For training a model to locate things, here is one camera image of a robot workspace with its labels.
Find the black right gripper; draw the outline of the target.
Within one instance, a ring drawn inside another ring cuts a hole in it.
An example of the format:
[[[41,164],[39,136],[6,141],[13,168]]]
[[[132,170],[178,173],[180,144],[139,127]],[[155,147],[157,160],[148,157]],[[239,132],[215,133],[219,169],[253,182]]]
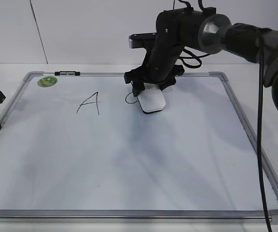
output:
[[[216,14],[216,8],[196,11],[192,7],[163,11],[156,19],[156,40],[150,56],[142,67],[124,73],[126,84],[132,85],[132,93],[138,96],[145,90],[144,82],[157,82],[161,91],[176,84],[176,76],[184,73],[179,59],[191,69],[202,65],[201,58],[185,47],[200,50],[199,29],[203,22]]]

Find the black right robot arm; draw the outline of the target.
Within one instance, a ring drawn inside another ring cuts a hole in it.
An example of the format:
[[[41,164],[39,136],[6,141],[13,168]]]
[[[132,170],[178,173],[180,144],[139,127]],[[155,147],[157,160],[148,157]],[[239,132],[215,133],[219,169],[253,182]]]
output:
[[[166,89],[184,74],[187,64],[182,53],[200,60],[193,50],[208,55],[227,51],[248,62],[258,63],[263,71],[263,85],[272,89],[272,99],[278,110],[278,31],[253,25],[232,24],[214,7],[194,10],[191,6],[163,11],[156,19],[156,32],[133,34],[131,48],[144,48],[142,65],[124,74],[133,85],[134,95],[144,90],[144,84]]]

